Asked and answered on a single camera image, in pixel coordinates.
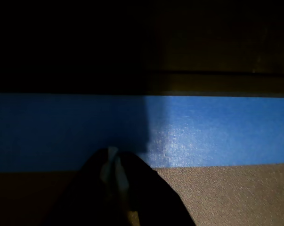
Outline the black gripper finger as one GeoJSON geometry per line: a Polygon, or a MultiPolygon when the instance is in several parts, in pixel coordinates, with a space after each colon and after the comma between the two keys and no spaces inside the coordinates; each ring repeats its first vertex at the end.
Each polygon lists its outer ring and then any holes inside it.
{"type": "Polygon", "coordinates": [[[128,226],[115,179],[118,149],[97,150],[45,217],[47,226],[128,226]]]}
{"type": "Polygon", "coordinates": [[[141,226],[195,225],[180,196],[137,155],[118,154],[115,177],[121,197],[138,213],[141,226]]]}

